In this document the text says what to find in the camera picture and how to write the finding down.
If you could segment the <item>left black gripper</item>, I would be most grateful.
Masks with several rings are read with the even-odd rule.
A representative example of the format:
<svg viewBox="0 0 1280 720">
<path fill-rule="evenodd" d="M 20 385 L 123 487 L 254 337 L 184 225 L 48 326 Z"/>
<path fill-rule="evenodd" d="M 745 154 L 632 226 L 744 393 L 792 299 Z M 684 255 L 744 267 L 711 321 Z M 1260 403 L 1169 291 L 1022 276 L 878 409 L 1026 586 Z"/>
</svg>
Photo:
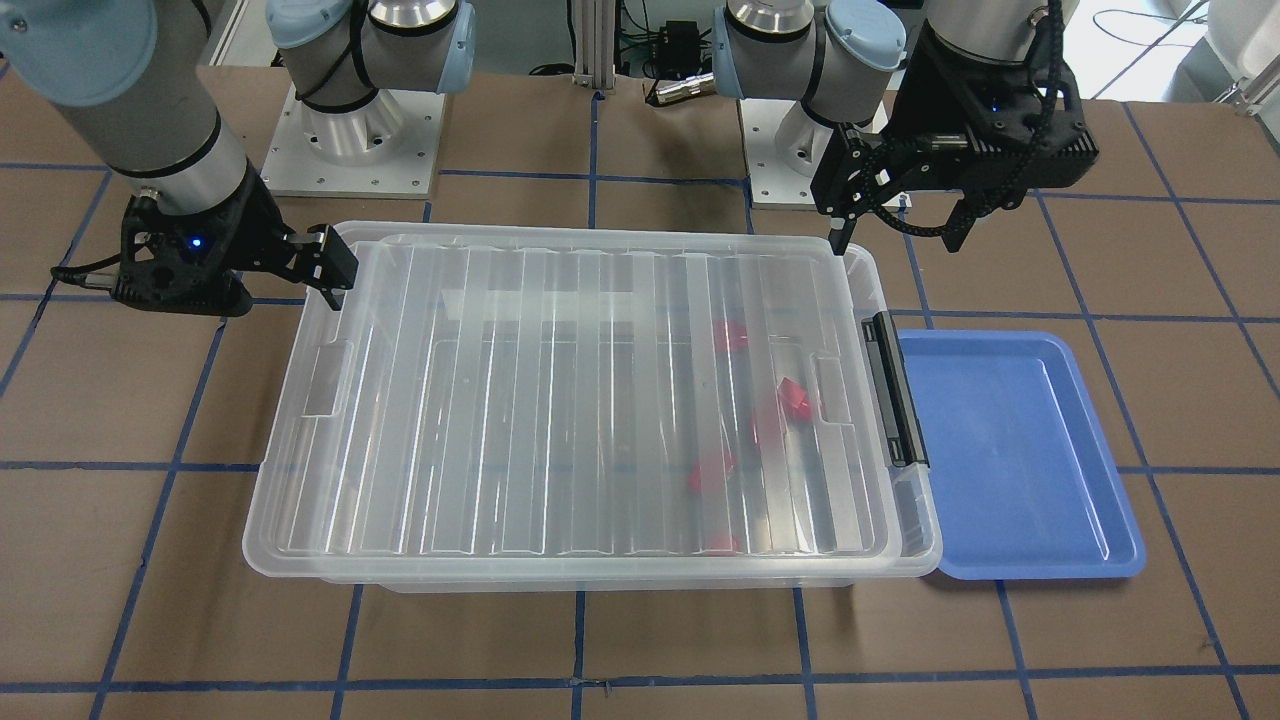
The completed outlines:
<svg viewBox="0 0 1280 720">
<path fill-rule="evenodd" d="M 1000 60 L 928 20 L 883 129 L 835 126 L 812 181 L 835 256 L 847 252 L 868 214 L 959 252 L 978 220 L 1018 209 L 1032 190 L 1070 187 L 1097 163 L 1100 147 L 1064 56 L 1064 22 L 1025 27 L 1028 47 Z M 959 200 L 942 224 L 916 225 L 886 208 L 913 191 L 956 191 Z"/>
</svg>

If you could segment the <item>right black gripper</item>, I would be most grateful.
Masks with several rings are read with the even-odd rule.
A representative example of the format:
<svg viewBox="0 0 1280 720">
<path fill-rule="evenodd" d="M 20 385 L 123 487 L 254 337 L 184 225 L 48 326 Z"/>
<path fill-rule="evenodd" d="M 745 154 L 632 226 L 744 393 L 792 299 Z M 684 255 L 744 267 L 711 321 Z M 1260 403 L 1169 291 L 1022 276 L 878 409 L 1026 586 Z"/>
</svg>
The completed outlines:
<svg viewBox="0 0 1280 720">
<path fill-rule="evenodd" d="M 326 305 L 355 287 L 358 259 L 334 225 L 294 231 L 260 178 L 246 178 L 216 206 L 168 215 L 143 190 L 122 219 L 120 250 L 79 266 L 54 266 L 63 284 L 109 293 L 148 313 L 243 316 L 253 296 L 243 273 L 266 273 L 316 290 Z"/>
</svg>

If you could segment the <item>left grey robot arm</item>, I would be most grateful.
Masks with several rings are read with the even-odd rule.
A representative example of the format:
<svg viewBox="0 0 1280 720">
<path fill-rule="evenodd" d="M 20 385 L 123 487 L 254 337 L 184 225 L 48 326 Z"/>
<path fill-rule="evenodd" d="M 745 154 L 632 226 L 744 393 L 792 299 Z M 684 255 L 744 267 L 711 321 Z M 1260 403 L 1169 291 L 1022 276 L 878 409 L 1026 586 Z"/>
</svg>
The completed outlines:
<svg viewBox="0 0 1280 720">
<path fill-rule="evenodd" d="M 836 255 L 868 214 L 956 252 L 975 223 L 1100 158 L 1064 54 L 1070 1 L 927 1 L 910 38 L 879 1 L 727 1 L 726 97 L 785 100 L 829 129 L 810 182 Z"/>
</svg>

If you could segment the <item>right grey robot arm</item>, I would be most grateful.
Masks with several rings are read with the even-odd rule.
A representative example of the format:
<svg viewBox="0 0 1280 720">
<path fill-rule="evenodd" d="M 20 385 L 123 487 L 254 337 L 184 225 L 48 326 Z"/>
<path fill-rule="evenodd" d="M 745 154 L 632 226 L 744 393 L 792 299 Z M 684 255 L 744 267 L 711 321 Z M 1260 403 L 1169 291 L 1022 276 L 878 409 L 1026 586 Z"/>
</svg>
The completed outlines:
<svg viewBox="0 0 1280 720">
<path fill-rule="evenodd" d="M 268 31 L 329 163 L 387 156 L 397 91 L 458 94 L 475 58 L 468 1 L 270 1 Z M 242 316 L 241 275 L 306 284 L 339 310 L 358 259 L 332 225 L 296 231 L 200 81 L 204 1 L 5 1 L 3 55 L 132 187 L 119 250 L 54 266 L 63 284 L 148 313 Z"/>
</svg>

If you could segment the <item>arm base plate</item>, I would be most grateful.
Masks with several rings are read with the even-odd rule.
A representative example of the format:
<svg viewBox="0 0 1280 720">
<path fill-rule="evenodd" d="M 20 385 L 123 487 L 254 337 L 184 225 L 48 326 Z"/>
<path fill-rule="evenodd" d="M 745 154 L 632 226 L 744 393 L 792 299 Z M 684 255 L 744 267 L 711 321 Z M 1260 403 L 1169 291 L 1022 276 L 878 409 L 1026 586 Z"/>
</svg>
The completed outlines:
<svg viewBox="0 0 1280 720">
<path fill-rule="evenodd" d="M 260 174 L 278 197 L 426 200 L 436 176 L 447 97 L 381 90 L 326 114 L 285 96 Z"/>
<path fill-rule="evenodd" d="M 767 210 L 814 209 L 812 179 L 831 128 L 813 120 L 799 101 L 742 99 L 739 115 L 751 205 Z"/>
</svg>

